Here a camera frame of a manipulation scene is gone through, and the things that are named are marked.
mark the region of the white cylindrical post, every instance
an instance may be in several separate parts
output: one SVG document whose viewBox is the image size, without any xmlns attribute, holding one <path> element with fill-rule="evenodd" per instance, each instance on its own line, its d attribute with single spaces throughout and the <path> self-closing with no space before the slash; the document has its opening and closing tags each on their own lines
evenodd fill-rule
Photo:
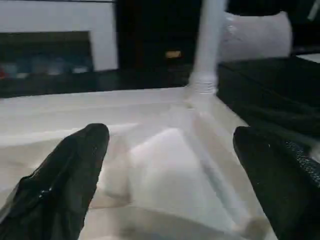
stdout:
<svg viewBox="0 0 320 240">
<path fill-rule="evenodd" d="M 217 57 L 227 0 L 203 0 L 197 50 L 189 79 L 192 93 L 216 92 Z"/>
</svg>

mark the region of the styrofoam packaging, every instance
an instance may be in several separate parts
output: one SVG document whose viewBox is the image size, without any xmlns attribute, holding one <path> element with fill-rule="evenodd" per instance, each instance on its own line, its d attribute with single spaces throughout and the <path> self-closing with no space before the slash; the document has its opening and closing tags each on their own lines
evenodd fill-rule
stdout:
<svg viewBox="0 0 320 240">
<path fill-rule="evenodd" d="M 286 12 L 271 16 L 225 13 L 219 45 L 220 62 L 287 57 L 292 28 Z"/>
<path fill-rule="evenodd" d="M 151 105 L 153 114 L 146 116 L 144 111 L 135 108 L 137 114 L 144 115 L 144 120 L 120 131 L 114 129 L 110 120 L 95 116 L 95 122 L 110 124 L 111 137 L 80 240 L 143 239 L 134 238 L 131 233 L 156 233 L 168 228 L 169 220 L 175 223 L 175 218 L 196 223 L 195 228 L 219 233 L 208 239 L 274 237 L 247 175 L 222 138 L 216 135 L 215 123 L 197 110 L 186 108 L 184 103 L 171 104 L 162 113 L 157 105 Z M 128 119 L 128 107 L 117 108 L 117 112 L 123 111 L 123 114 L 111 120 L 120 123 Z M 92 110 L 82 109 L 82 115 L 86 116 L 87 111 Z M 40 121 L 38 114 L 31 117 Z M 26 143 L 23 144 L 11 140 L 8 145 L 8 141 L 3 140 L 0 147 L 2 203 L 18 180 L 32 172 L 61 138 L 56 132 L 44 132 L 35 139 L 32 133 L 24 136 Z M 167 234 L 174 237 L 181 230 L 189 231 L 181 223 L 176 231 Z"/>
</svg>

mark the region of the white plastic tray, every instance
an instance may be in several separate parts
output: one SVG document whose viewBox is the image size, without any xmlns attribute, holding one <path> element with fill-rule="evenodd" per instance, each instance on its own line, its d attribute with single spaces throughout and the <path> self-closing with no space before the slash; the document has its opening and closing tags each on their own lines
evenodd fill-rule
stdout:
<svg viewBox="0 0 320 240">
<path fill-rule="evenodd" d="M 132 211 L 137 207 L 252 240 L 276 239 L 244 169 L 226 143 L 228 131 L 221 126 L 223 118 L 225 125 L 232 125 L 233 120 L 226 117 L 232 114 L 218 102 L 212 103 L 212 110 L 220 113 L 217 118 L 175 100 L 144 102 L 107 106 L 103 111 L 92 107 L 73 110 L 65 104 L 64 111 L 37 113 L 34 108 L 32 114 L 26 112 L 20 118 L 18 112 L 9 110 L 9 116 L 0 114 L 0 122 L 5 121 L 7 126 L 9 119 L 15 125 L 18 121 L 33 123 L 31 130 L 28 124 L 25 128 L 17 126 L 24 131 L 21 137 L 17 129 L 7 129 L 0 141 L 0 204 L 19 179 L 31 173 L 64 136 L 87 123 L 101 122 L 109 126 L 111 137 L 81 240 L 118 239 L 118 230 L 139 228 L 136 211 Z M 40 102 L 34 103 L 42 108 Z M 49 131 L 42 130 L 46 118 Z"/>
</svg>

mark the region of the white cabinet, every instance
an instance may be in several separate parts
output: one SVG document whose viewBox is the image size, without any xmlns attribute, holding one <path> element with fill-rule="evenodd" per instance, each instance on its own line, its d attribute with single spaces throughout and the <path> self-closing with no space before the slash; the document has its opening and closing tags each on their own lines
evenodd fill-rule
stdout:
<svg viewBox="0 0 320 240">
<path fill-rule="evenodd" d="M 117 68 L 112 2 L 0 1 L 0 33 L 89 32 L 94 70 Z"/>
</svg>

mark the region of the white pipe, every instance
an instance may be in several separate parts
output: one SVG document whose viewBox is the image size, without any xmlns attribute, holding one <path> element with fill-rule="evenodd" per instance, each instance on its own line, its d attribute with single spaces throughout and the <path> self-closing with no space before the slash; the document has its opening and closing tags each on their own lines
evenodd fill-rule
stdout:
<svg viewBox="0 0 320 240">
<path fill-rule="evenodd" d="M 217 90 L 217 57 L 227 0 L 203 0 L 197 50 L 189 79 L 191 93 Z"/>
</svg>

